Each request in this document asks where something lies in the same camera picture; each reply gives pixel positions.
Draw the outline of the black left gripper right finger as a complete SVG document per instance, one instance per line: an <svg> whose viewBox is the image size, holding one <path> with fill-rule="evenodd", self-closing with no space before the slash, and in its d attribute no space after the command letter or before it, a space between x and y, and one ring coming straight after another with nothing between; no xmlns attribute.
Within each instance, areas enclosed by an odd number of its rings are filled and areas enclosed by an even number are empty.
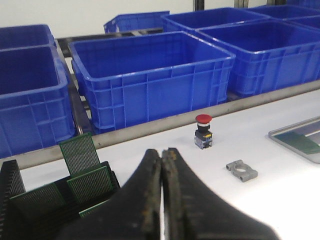
<svg viewBox="0 0 320 240"><path fill-rule="evenodd" d="M276 240L266 224L229 205L192 171L176 148L162 152L167 240Z"/></svg>

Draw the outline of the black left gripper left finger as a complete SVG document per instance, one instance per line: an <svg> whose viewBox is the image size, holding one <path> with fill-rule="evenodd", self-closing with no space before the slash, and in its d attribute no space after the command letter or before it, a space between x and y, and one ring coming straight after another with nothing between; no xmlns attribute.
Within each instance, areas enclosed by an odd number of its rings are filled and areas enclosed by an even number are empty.
<svg viewBox="0 0 320 240"><path fill-rule="evenodd" d="M148 149L129 180L107 202L72 223L59 240L160 239L161 158Z"/></svg>

